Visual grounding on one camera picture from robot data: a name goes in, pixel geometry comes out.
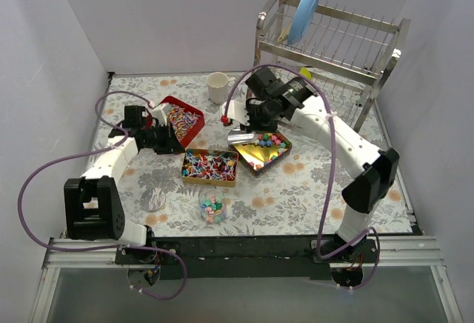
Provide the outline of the red tin of swirl lollipops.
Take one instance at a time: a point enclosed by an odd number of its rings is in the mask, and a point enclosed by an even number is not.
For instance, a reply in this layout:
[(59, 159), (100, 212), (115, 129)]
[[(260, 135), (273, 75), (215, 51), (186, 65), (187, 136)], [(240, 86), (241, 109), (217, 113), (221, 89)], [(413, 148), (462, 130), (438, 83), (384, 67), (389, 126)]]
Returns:
[(205, 126), (204, 114), (194, 106), (173, 96), (167, 96), (161, 102), (172, 106), (169, 119), (175, 135), (183, 147), (193, 141)]

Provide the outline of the gold tin of star candies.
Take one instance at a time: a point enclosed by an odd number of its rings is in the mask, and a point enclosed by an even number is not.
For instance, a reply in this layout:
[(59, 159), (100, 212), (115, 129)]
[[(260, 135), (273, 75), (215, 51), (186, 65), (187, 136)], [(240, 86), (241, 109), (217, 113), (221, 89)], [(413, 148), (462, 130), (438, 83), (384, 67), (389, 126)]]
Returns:
[(256, 178), (288, 156), (292, 146), (280, 132), (259, 133), (256, 140), (233, 145), (243, 166)]

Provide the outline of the silver metal scoop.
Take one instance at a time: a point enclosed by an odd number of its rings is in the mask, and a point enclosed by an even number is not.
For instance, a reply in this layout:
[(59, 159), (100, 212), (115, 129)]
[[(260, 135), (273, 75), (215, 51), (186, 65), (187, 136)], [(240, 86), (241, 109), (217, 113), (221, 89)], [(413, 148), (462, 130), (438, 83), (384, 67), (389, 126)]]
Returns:
[(258, 141), (258, 134), (256, 132), (247, 132), (240, 128), (232, 129), (227, 135), (227, 143), (229, 145), (252, 144), (255, 141)]

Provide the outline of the gold tin of ball lollipops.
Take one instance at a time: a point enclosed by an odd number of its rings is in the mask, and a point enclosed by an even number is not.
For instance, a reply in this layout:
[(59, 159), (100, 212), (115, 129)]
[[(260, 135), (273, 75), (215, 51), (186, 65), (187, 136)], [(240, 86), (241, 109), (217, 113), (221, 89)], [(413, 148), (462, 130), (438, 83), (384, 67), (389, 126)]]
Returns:
[(229, 150), (187, 149), (180, 175), (184, 183), (235, 187), (239, 156)]

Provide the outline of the clear glass jar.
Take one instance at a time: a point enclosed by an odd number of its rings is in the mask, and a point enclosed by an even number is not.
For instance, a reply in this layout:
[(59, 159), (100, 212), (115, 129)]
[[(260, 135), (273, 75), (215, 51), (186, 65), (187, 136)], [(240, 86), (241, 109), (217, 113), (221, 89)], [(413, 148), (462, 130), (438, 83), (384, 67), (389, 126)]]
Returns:
[(218, 190), (207, 190), (198, 198), (198, 208), (203, 220), (208, 224), (219, 224), (227, 218), (225, 196)]

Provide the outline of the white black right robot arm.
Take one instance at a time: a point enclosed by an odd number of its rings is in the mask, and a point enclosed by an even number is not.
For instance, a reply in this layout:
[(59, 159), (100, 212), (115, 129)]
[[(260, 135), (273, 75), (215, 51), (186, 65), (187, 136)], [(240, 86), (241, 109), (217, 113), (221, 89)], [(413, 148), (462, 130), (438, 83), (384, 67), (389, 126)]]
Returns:
[(316, 252), (320, 259), (337, 256), (351, 262), (360, 256), (361, 244), (373, 231), (373, 214), (395, 181), (400, 156), (392, 148), (382, 150), (368, 142), (341, 120), (314, 81), (294, 73), (291, 80), (282, 82), (272, 72), (274, 67), (263, 64), (244, 72), (238, 81), (247, 85), (253, 97), (244, 103), (228, 98), (221, 120), (225, 124), (237, 121), (247, 132), (274, 131), (282, 119), (300, 127), (331, 154), (328, 193), (336, 164), (342, 165), (352, 178), (341, 193), (346, 209), (332, 240), (323, 243), (317, 237)]

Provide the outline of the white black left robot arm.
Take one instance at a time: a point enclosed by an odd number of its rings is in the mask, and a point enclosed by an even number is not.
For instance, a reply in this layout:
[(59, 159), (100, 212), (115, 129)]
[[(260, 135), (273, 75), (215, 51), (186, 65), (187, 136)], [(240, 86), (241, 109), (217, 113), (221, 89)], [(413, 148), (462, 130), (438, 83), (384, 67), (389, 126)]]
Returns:
[(150, 229), (126, 218), (117, 184), (140, 150), (151, 149), (158, 155), (184, 152), (171, 124), (172, 110), (167, 102), (151, 110), (126, 106), (124, 119), (109, 133), (109, 150), (80, 178), (66, 181), (65, 214), (71, 239), (109, 239), (132, 245), (133, 256), (143, 264), (157, 257), (158, 247), (148, 239)]

